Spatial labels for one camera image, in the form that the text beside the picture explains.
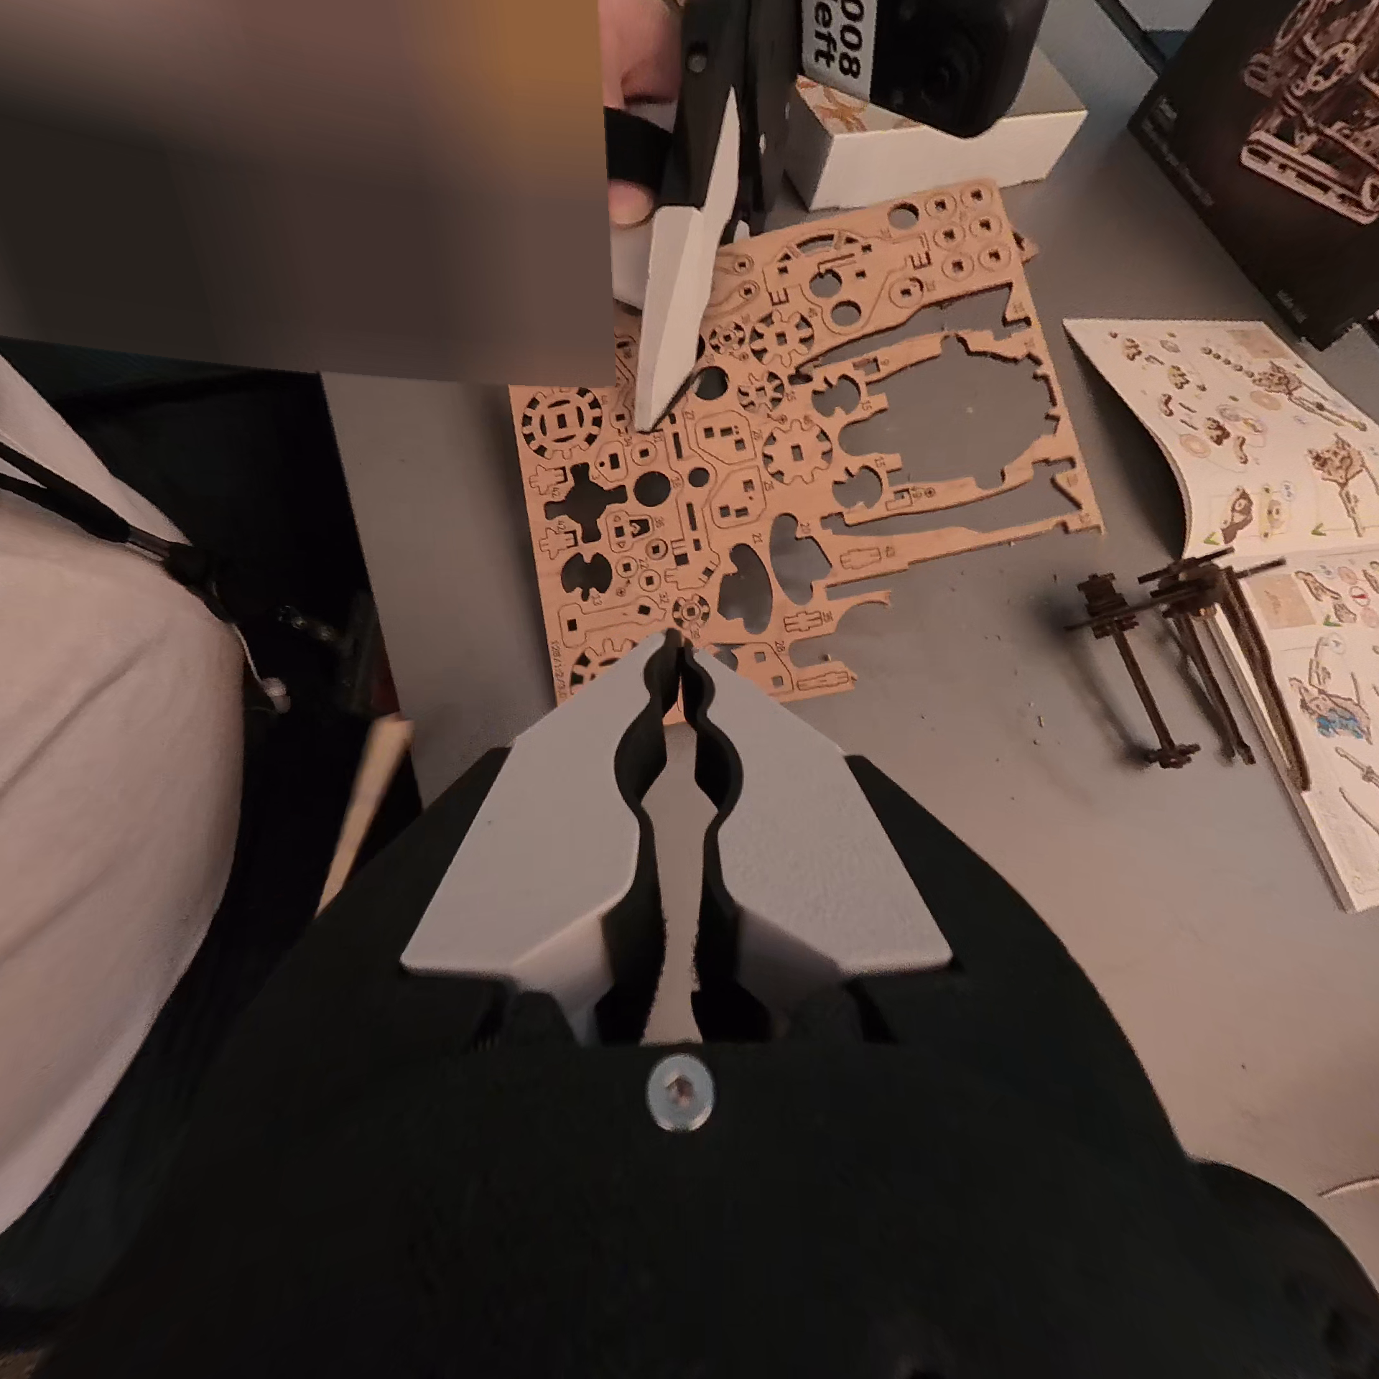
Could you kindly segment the white cardboard box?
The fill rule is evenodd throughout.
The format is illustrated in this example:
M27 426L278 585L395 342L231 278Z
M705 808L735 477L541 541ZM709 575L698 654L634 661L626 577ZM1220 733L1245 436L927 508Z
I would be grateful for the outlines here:
M785 176L810 212L854 210L927 189L1044 180L1087 117L1058 69L1034 51L1009 111L960 140L800 78L790 103Z

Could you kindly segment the instruction booklet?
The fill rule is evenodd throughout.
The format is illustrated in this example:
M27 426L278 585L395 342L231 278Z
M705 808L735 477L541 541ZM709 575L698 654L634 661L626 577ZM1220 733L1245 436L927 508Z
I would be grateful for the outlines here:
M1180 492L1203 620L1340 907L1377 904L1377 444L1256 321L1064 319Z

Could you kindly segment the black model kit box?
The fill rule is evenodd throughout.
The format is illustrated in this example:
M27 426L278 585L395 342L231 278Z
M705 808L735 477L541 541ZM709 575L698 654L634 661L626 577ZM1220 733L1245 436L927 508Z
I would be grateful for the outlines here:
M1129 134L1324 351L1377 308L1377 5L1213 2Z

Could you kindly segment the laser-cut wooden parts sheet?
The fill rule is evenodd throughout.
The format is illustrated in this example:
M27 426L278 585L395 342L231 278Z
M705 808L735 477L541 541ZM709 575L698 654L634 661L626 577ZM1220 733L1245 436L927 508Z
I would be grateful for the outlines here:
M886 582L1101 516L995 182L903 194L716 252L698 360L633 427L640 317L613 315L609 388L508 390L555 703L672 631L779 703L847 693L795 664ZM959 360L983 403L1031 397L1028 439L863 452L906 375Z

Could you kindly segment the light wooden board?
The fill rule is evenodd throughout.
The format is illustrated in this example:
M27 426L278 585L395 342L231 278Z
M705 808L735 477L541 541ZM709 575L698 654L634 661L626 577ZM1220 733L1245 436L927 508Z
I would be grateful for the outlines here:
M372 720L354 769L349 801L327 868L314 920L346 887L382 809L392 782L410 747L413 724L400 713Z

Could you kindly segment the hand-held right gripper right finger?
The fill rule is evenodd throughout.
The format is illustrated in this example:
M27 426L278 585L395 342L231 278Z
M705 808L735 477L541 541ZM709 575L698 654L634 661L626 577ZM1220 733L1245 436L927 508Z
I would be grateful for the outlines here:
M920 890L836 743L702 653L680 661L702 842L692 1010L709 1042L758 1042L817 992L940 972Z

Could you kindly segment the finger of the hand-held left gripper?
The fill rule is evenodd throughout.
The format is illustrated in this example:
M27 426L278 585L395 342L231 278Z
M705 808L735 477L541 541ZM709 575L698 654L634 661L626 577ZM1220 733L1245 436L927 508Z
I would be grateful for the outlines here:
M660 423L695 368L716 250L734 219L739 146L736 97L728 91L702 207L663 204L652 216L633 396L640 434Z

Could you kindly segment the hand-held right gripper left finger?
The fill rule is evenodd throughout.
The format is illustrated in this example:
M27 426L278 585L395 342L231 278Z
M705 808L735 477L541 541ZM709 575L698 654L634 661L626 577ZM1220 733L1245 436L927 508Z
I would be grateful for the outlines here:
M643 802L675 693L653 633L512 742L402 967L545 993L584 1043L643 1041L666 949Z

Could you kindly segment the person's left hand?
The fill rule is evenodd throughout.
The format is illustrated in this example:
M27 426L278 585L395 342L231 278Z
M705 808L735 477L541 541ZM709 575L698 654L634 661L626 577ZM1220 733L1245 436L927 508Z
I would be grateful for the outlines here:
M680 91L680 2L598 2L600 98L606 113L667 105ZM653 213L656 193L614 173L613 134L604 125L609 225L629 230Z

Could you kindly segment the person's white shirt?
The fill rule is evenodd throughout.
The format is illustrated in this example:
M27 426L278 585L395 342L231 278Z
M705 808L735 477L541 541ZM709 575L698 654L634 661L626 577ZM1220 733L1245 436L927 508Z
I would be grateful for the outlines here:
M232 867L237 635L155 562L1 513L1 1226L56 1180Z

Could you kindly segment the dark wooden model frame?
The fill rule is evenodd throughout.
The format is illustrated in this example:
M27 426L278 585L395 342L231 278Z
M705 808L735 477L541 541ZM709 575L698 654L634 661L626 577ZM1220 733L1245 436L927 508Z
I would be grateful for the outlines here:
M1299 736L1288 717L1264 631L1243 592L1248 579L1282 569L1287 561L1277 558L1238 569L1226 564L1232 554L1232 546L1225 546L1212 555L1183 558L1141 575L1139 584L1147 585L1149 592L1137 604L1129 602L1118 591L1111 574L1091 575L1077 585L1077 594L1084 604L1083 617L1065 625L1064 630L1068 634L1087 631L1096 641L1111 641L1156 739L1154 747L1141 750L1143 762L1163 770L1177 770L1193 760L1199 747L1175 739L1144 671L1129 645L1129 633L1139 625L1140 618L1157 615L1173 635L1186 664L1196 673L1220 736L1225 758L1254 765L1255 755L1228 706L1225 690L1208 660L1199 631L1208 621L1220 615L1232 633L1252 686L1264 704L1272 739L1282 752L1284 776L1298 792L1308 792L1312 775Z

